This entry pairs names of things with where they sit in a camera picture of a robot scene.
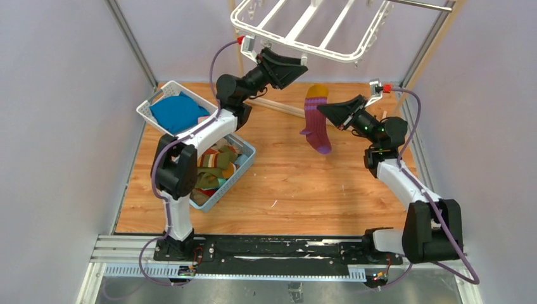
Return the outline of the maroon striped sock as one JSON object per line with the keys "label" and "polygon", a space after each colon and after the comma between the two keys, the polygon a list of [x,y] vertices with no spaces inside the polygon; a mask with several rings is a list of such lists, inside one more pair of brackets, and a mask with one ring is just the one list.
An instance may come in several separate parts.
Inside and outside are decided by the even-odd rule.
{"label": "maroon striped sock", "polygon": [[328,95],[328,88],[321,84],[315,84],[308,89],[303,107],[305,127],[300,132],[301,135],[305,136],[308,144],[323,155],[329,154],[332,151],[332,146],[327,135],[326,118],[317,107],[327,103]]}

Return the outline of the white clip sock hanger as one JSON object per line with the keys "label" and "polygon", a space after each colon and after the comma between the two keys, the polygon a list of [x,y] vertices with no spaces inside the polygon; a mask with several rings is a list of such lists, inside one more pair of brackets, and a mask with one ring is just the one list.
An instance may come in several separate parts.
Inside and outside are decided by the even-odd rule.
{"label": "white clip sock hanger", "polygon": [[[255,4],[252,4],[249,6],[249,8],[246,8],[241,15],[241,20],[250,25],[258,25],[263,20],[264,15],[270,11],[270,7],[277,1],[254,2]],[[325,36],[328,32],[329,27],[338,17],[338,11],[343,8],[347,1],[323,2],[324,3],[321,6],[321,10],[298,37],[300,42],[318,46],[322,42],[323,36]],[[332,49],[333,51],[344,54],[354,52],[358,43],[362,39],[364,30],[370,25],[372,17],[375,15],[376,11],[380,7],[380,4],[382,3],[382,1],[354,2],[355,3],[352,9],[344,19],[344,22],[338,33],[334,35],[333,40],[328,45],[328,48]],[[278,14],[276,14],[274,18],[268,22],[268,24],[266,24],[265,29],[275,34],[285,36],[287,33],[289,33],[293,25],[296,23],[296,21],[298,21],[298,18],[309,4],[310,1],[287,1],[282,10],[278,12]],[[267,48],[265,46],[265,42],[260,38],[256,38],[255,51],[259,53],[262,48]],[[298,57],[301,59],[300,51],[296,51],[278,44],[273,44],[268,48],[271,48],[274,52],[284,56]]]}

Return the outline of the beige sock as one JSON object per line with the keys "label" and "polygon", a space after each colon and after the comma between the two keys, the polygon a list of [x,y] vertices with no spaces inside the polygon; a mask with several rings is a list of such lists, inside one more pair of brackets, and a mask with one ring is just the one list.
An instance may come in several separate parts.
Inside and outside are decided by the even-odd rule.
{"label": "beige sock", "polygon": [[211,197],[213,196],[217,191],[218,191],[218,188],[214,188],[214,189],[200,189],[200,188],[197,188],[197,189],[194,189],[197,193],[201,193],[207,197]]}

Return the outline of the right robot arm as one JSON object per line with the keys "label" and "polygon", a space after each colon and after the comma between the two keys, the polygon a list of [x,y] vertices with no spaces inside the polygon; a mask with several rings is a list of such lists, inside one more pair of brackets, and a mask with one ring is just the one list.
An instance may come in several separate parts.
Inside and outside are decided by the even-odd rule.
{"label": "right robot arm", "polygon": [[365,231],[363,258],[372,264],[388,253],[405,256],[412,263],[458,260],[463,254],[460,205],[454,199],[443,199],[409,171],[400,153],[407,122],[400,117],[378,120],[366,106],[366,99],[358,95],[346,102],[317,107],[337,128],[351,128],[370,141],[364,151],[365,168],[388,186],[407,211],[402,230],[382,227]]}

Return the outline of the olive striped sock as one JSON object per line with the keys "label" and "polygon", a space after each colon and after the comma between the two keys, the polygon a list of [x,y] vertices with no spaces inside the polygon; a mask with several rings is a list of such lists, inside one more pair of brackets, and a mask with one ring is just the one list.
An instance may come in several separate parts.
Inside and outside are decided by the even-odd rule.
{"label": "olive striped sock", "polygon": [[241,153],[233,146],[224,145],[220,149],[210,148],[198,158],[198,168],[222,169],[224,177],[230,179],[238,170]]}
{"label": "olive striped sock", "polygon": [[222,169],[219,168],[198,168],[195,188],[214,189],[222,186],[227,180]]}

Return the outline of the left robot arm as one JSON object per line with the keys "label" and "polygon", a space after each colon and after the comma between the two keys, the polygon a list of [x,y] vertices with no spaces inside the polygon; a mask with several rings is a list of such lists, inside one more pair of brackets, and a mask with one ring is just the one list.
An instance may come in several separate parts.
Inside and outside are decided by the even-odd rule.
{"label": "left robot arm", "polygon": [[171,254],[179,261],[194,254],[190,193],[197,179],[196,161],[217,140],[240,129],[251,113],[246,100],[258,96],[267,86],[284,89],[307,70],[306,55],[301,58],[279,55],[263,48],[253,59],[255,67],[242,77],[222,74],[211,81],[217,105],[209,103],[180,84],[170,81],[197,105],[207,105],[207,120],[180,132],[164,132],[151,168],[151,188],[165,211],[164,239],[172,239]]}

